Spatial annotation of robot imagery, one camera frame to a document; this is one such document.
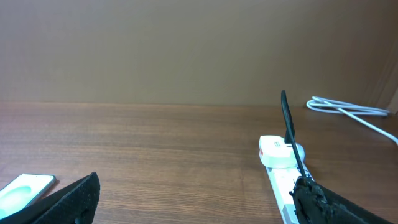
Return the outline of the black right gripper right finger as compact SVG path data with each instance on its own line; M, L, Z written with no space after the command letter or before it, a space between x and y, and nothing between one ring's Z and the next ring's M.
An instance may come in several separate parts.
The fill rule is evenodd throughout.
M300 224L392 224L309 177L298 177L289 194Z

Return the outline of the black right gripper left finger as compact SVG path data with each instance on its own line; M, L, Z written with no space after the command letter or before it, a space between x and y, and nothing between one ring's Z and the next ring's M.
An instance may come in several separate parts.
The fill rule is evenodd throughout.
M92 224L100 199L96 172L33 205L1 219L1 224Z

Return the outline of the blue screen smartphone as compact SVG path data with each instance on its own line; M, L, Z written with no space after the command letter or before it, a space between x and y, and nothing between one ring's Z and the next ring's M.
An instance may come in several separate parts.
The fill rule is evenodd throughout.
M38 201L55 182L54 175L21 174L1 190L1 219Z

